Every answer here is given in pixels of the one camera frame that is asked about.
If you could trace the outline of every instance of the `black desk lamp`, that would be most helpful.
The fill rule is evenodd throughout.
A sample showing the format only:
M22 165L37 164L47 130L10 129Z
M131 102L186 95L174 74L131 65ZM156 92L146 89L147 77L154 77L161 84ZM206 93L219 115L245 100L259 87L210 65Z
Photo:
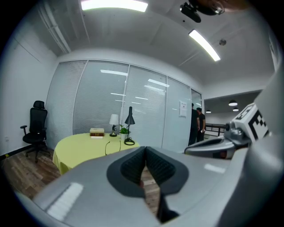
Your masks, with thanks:
M127 138L124 140L124 144L126 144L126 145L134 145L135 142L129 137L129 126L135 124L135 121L134 121L134 119L132 117L132 106L129 107L129 114L128 114L127 119L125 120L125 124L128 125L127 126L128 132L127 132Z

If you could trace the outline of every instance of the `yellow tablecloth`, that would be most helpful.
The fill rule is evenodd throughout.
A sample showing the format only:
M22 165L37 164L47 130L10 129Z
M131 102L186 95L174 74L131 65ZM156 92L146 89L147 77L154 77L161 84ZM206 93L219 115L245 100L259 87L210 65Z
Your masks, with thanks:
M92 139L89 133L69 136L57 144L53 154L53 163L58 167L60 174L64 174L84 161L105 156L105 147L107 155L118 152L119 141L121 141L119 135L110 137L109 134L105 134L103 139ZM138 146L137 142L129 146L125 145L124 141L121 141L120 150Z

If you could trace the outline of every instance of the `office chair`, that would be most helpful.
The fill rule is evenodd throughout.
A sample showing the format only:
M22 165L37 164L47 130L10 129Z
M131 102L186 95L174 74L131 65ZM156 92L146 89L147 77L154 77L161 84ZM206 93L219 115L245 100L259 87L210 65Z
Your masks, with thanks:
M46 128L44 127L45 119L47 116L47 110L44 109L43 101L35 101L34 107L30 111L30 133L26 133L26 125L21 126L21 129L24 129L23 141L34 145L34 149L26 152L26 157L28 153L35 151L35 162L37 163L37 154L39 151L48 153L49 151L40 150L39 145L43 144L43 141L46 139Z

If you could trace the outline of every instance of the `window blinds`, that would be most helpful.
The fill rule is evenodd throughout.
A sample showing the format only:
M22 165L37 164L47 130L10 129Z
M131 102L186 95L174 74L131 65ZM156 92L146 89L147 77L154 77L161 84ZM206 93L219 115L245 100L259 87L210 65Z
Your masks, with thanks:
M80 77L87 61L60 63L53 76L47 97L47 145L73 134L73 110Z
M137 67L130 67L123 107L123 125L133 107L135 125L130 126L133 140L141 146L162 146L166 77Z
M111 132L110 116L120 116L127 71L128 65L88 62L75 101L74 134L88 133L90 128Z

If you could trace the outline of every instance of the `book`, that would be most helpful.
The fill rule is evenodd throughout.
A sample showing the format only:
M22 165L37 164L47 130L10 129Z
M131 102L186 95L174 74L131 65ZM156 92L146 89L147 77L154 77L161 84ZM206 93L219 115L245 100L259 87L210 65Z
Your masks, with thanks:
M90 133L91 137L104 137L105 133Z
M103 139L103 137L91 137L91 139Z
M105 133L105 129L102 128L91 128L90 133Z

